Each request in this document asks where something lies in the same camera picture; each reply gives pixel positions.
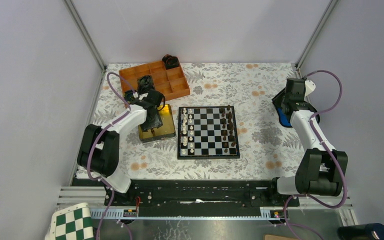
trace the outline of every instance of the gray floor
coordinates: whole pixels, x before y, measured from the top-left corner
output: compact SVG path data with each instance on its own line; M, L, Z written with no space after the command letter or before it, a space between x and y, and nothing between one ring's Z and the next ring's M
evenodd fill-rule
M336 230L342 226L334 210L290 211L290 222L315 229L325 240L338 240ZM293 237L286 226L273 227L268 221L258 220L136 220L128 225L134 240L263 240L272 234ZM295 227L303 240L319 240L308 230ZM127 229L114 220L105 220L101 240L128 240Z

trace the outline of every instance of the orange wooden box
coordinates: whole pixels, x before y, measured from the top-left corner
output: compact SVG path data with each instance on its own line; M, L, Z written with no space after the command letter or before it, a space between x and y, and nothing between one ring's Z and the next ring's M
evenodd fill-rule
M164 94L165 100L184 97L191 94L182 66L168 69L163 61L155 61L118 71L120 76L126 79L135 90L138 90L138 79L145 75L151 75L155 90ZM130 90L129 86L121 80L123 93Z

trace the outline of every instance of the gray wall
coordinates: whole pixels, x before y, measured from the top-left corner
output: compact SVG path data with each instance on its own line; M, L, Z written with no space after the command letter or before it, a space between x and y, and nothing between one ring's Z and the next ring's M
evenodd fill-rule
M342 101L320 125L348 154L345 177L357 218L384 224L384 1L339 2L301 70L318 69L343 82ZM311 101L319 110L330 107L336 81L324 73L312 79Z
M329 0L74 0L103 60L295 62Z
M63 1L0 1L0 239L45 236L100 74Z

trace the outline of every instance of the green and white checkered board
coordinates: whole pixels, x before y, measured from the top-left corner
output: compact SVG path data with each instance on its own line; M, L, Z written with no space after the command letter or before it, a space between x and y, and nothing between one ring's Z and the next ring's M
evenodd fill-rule
M52 215L51 240L93 240L91 210L87 203L80 203Z

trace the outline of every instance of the flower pattern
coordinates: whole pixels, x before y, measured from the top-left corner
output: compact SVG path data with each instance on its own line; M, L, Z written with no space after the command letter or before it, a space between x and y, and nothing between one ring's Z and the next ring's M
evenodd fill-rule
M107 72L137 64L110 64ZM177 129L182 106L234 106L239 159L178 160L177 138L141 143L135 129L120 139L118 167L132 179L272 179L295 174L304 150L293 128L279 124L272 98L294 75L290 63L182 63L190 95L167 101ZM121 93L120 80L110 77ZM106 80L93 124L102 125L124 111ZM87 179L83 167L77 178Z

